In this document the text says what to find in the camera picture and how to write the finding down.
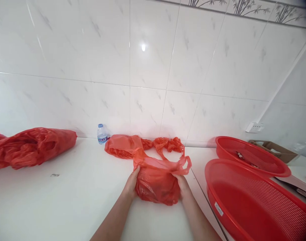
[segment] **red colander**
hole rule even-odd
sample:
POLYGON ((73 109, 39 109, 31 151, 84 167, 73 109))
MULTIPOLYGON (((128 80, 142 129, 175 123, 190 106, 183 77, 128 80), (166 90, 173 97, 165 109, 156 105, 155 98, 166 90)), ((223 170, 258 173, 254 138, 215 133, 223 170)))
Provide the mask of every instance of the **red colander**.
POLYGON ((258 171, 266 177, 288 177, 289 167, 271 153, 248 142, 226 136, 215 138, 216 153, 219 158, 237 161, 258 171))
POLYGON ((235 240, 306 240, 306 204, 259 172, 213 159, 205 178, 210 204, 235 240))

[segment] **wall socket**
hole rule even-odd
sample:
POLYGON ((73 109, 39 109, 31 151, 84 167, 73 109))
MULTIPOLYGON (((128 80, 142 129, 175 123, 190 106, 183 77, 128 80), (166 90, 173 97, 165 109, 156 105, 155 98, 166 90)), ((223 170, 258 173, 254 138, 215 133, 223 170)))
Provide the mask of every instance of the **wall socket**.
POLYGON ((256 123, 256 122, 251 122, 247 129, 246 132, 249 133, 259 133, 264 129, 264 124, 263 123, 256 123))

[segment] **water bottle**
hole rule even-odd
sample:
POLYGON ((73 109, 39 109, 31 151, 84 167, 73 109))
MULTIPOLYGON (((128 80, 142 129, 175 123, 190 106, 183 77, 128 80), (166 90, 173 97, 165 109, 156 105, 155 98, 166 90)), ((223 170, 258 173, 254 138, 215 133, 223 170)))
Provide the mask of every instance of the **water bottle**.
POLYGON ((99 124, 99 128, 97 129, 97 140, 101 145, 105 145, 107 142, 107 131, 103 124, 99 124))

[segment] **bundle of red bags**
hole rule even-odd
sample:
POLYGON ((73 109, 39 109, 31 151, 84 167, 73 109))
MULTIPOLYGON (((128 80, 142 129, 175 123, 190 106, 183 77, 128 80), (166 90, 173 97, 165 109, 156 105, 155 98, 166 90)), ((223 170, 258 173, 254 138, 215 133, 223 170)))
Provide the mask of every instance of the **bundle of red bags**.
POLYGON ((73 147, 76 138, 74 131, 42 127, 11 137, 0 134, 0 169, 40 165, 73 147))
POLYGON ((185 156, 184 145, 177 137, 174 139, 156 138, 153 142, 139 136, 113 135, 105 145, 105 151, 123 159, 133 159, 134 170, 140 166, 135 191, 145 201, 176 204, 180 197, 180 187, 175 175, 187 175, 192 166, 191 159, 185 156), (162 160, 149 157, 144 150, 155 147, 162 160), (168 152, 182 152, 178 162, 170 162, 163 155, 168 152))

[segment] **basket rim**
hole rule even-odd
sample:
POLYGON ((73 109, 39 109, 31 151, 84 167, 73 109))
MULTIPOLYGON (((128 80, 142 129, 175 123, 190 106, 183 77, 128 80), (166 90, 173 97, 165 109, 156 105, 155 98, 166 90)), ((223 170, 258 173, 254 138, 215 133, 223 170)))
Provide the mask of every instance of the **basket rim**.
POLYGON ((254 170, 254 171, 257 171, 259 173, 264 173, 268 176, 271 176, 271 177, 274 177, 274 176, 277 176, 277 177, 288 177, 288 176, 291 176, 291 170, 290 168, 287 166, 287 164, 285 164, 283 161, 281 161, 279 158, 275 157, 274 155, 272 155, 271 153, 263 150, 262 148, 260 147, 257 147, 255 145, 252 145, 251 143, 249 142, 246 142, 246 141, 243 141, 243 140, 240 140, 240 139, 237 139, 237 138, 234 138, 234 137, 228 137, 228 136, 217 136, 215 138, 215 142, 216 142, 216 148, 219 148, 221 149, 222 151, 224 151, 226 154, 229 154, 231 155, 236 161, 238 161, 239 163, 247 166, 248 168, 254 170), (238 159, 237 157, 233 156, 232 154, 230 154, 225 148, 223 148, 220 144, 219 144, 219 140, 221 139, 229 139, 229 140, 234 140, 234 141, 237 141, 237 142, 240 142, 240 143, 243 143, 243 144, 246 144, 252 148, 255 148, 259 151, 261 151, 262 153, 266 154, 267 156, 270 156, 275 162, 279 163, 282 167, 283 167, 283 170, 284 172, 282 173, 276 173, 276 172, 269 172, 269 171, 266 171, 266 170, 262 170, 262 169, 258 169, 258 168, 255 168, 255 167, 252 167, 251 165, 248 165, 247 163, 245 163, 244 161, 241 161, 240 159, 238 159))
POLYGON ((212 159, 210 160, 206 165, 205 165, 205 169, 204 169, 204 175, 205 175, 205 180, 207 183, 207 188, 209 189, 209 191, 211 192, 211 194, 213 195, 214 200, 217 202, 217 204, 220 206, 221 210, 223 211, 223 213, 229 218, 230 222, 232 222, 236 228, 242 233, 242 235, 247 239, 247 240, 254 240, 245 230, 244 228, 242 228, 242 226, 236 221, 236 219, 231 215, 231 213, 227 210, 227 208, 225 207, 225 205, 222 203, 222 201, 220 200, 219 196, 217 195, 211 181, 210 181, 210 177, 207 174, 207 172, 209 171, 209 168, 214 165, 214 164, 226 164, 226 165, 234 165, 237 166, 238 168, 242 168, 245 171, 248 171, 250 173, 252 173, 252 175, 257 176, 258 178, 260 178, 262 181, 264 181, 265 183, 269 184, 271 187, 273 187, 276 191, 280 192, 282 195, 284 195, 287 199, 289 199, 292 203, 294 203, 297 207, 299 207, 302 211, 304 211, 306 213, 306 204, 304 202, 302 202, 299 198, 297 198, 295 195, 293 195, 291 192, 289 192, 288 190, 284 189, 282 186, 280 186, 279 184, 275 183, 274 181, 272 181, 269 178, 264 177, 263 175, 259 174, 257 171, 251 170, 249 169, 247 166, 245 165, 241 165, 237 162, 233 162, 231 160, 228 159, 221 159, 221 158, 216 158, 216 159, 212 159))

